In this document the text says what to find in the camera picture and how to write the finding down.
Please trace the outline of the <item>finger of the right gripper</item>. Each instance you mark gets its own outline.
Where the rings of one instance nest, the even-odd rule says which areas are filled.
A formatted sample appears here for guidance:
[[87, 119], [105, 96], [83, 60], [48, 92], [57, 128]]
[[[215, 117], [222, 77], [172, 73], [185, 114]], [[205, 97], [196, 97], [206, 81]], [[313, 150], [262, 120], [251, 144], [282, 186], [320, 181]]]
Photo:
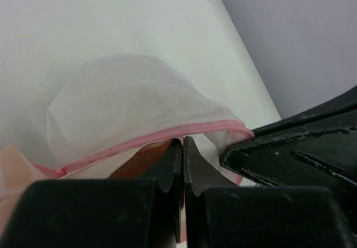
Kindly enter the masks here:
[[253, 130], [256, 137], [312, 123], [356, 109], [356, 86], [347, 92], [295, 116]]
[[356, 126], [263, 135], [228, 146], [220, 164], [266, 186], [356, 188]]

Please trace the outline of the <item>pink-trimmed mesh laundry bag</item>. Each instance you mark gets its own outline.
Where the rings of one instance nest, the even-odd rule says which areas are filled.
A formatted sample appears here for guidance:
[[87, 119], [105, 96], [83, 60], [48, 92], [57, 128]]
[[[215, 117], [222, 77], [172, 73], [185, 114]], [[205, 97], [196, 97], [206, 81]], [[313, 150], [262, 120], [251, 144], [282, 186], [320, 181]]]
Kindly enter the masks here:
[[58, 169], [54, 179], [85, 188], [108, 185], [132, 217], [164, 214], [175, 231], [182, 209], [183, 143], [210, 141], [206, 172], [224, 183], [241, 178], [219, 166], [230, 144], [253, 138], [226, 106], [198, 92], [154, 56], [109, 56], [85, 64], [59, 91], [47, 112], [47, 142]]

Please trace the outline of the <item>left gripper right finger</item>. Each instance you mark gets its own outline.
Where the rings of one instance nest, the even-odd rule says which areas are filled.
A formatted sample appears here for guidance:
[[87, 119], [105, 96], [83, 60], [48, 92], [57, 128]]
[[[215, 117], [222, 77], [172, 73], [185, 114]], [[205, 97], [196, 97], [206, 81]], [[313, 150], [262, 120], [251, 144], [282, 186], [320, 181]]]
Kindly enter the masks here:
[[188, 247], [355, 247], [340, 204], [322, 187], [239, 187], [184, 139]]

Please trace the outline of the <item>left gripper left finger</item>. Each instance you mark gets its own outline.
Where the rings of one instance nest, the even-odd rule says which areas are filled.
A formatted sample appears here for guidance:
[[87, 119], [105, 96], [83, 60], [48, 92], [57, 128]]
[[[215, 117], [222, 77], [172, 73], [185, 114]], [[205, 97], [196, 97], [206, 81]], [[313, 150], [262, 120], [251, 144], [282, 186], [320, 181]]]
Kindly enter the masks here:
[[171, 141], [136, 178], [37, 181], [22, 194], [2, 247], [175, 247], [183, 148]]

